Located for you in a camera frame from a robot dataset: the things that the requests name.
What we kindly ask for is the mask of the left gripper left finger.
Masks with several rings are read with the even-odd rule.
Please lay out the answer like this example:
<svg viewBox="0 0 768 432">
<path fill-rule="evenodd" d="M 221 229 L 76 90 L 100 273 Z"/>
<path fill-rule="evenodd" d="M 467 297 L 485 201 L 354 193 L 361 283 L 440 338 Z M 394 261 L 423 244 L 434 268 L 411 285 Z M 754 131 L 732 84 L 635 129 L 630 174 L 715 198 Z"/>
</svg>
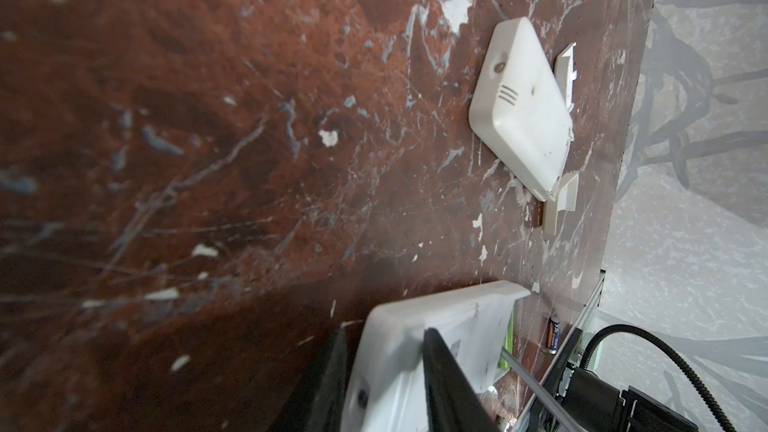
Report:
<svg viewBox="0 0 768 432">
<path fill-rule="evenodd" d="M 347 340 L 334 330 L 315 351 L 270 431 L 339 431 L 347 380 Z"/>
</svg>

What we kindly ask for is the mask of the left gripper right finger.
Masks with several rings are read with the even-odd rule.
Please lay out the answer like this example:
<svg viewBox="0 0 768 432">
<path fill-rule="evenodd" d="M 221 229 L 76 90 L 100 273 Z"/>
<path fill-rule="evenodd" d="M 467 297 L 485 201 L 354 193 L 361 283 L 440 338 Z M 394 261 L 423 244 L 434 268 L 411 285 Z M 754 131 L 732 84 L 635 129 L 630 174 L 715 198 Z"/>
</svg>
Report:
<svg viewBox="0 0 768 432">
<path fill-rule="evenodd" d="M 429 430 L 497 431 L 437 329 L 424 331 L 422 356 Z"/>
</svg>

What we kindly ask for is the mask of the white remote control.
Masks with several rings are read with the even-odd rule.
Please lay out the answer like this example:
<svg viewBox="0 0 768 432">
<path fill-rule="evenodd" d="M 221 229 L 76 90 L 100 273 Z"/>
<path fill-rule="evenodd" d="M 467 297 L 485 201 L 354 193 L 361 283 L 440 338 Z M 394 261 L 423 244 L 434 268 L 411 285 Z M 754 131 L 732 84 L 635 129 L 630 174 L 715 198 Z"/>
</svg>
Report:
<svg viewBox="0 0 768 432">
<path fill-rule="evenodd" d="M 529 294 L 496 281 L 375 307 L 354 359 L 342 430 L 427 430 L 422 344 L 429 328 L 440 333 L 472 390 L 486 391 L 501 376 L 515 303 Z"/>
<path fill-rule="evenodd" d="M 497 24 L 469 107 L 472 131 L 541 202 L 554 198 L 574 140 L 554 63 L 528 18 Z"/>
</svg>

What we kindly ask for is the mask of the white battery cover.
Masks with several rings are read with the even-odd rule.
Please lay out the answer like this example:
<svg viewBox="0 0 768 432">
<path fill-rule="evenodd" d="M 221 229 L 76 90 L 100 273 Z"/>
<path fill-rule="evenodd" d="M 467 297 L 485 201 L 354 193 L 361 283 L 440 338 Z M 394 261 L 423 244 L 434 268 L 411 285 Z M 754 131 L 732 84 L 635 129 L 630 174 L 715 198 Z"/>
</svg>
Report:
<svg viewBox="0 0 768 432">
<path fill-rule="evenodd" d="M 556 57 L 554 63 L 554 77 L 557 86 L 562 95 L 565 107 L 569 113 L 573 111 L 573 83 L 578 77 L 578 72 L 574 65 L 576 43 L 571 42 Z"/>
<path fill-rule="evenodd" d="M 552 200 L 547 200 L 543 207 L 542 228 L 545 236 L 557 234 L 558 217 L 561 212 L 573 212 L 578 200 L 579 173 L 565 173 L 558 184 Z"/>
</svg>

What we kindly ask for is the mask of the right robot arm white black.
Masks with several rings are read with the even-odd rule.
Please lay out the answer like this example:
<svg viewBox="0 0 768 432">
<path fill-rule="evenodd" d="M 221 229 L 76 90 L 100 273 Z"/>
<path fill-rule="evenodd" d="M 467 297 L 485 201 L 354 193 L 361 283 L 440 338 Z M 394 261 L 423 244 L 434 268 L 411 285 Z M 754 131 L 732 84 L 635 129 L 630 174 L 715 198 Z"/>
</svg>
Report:
<svg viewBox="0 0 768 432">
<path fill-rule="evenodd" d="M 693 421 L 629 386 L 620 390 L 588 369 L 603 340 L 616 334 L 637 336 L 659 349 L 689 380 L 709 412 L 724 431 L 734 425 L 699 375 L 671 346 L 654 334 L 628 324 L 607 326 L 588 342 L 579 365 L 573 369 L 565 396 L 559 403 L 571 419 L 586 431 L 697 431 Z"/>
</svg>

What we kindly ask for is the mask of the purple battery on table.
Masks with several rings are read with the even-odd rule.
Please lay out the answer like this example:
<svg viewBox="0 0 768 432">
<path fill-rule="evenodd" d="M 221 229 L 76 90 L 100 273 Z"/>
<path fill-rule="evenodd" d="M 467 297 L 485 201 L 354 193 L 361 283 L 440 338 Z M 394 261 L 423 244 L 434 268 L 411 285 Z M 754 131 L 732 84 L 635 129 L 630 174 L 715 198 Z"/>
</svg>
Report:
<svg viewBox="0 0 768 432">
<path fill-rule="evenodd" d="M 560 344 L 560 320 L 556 315 L 548 318 L 544 350 L 549 354 L 556 354 Z"/>
</svg>

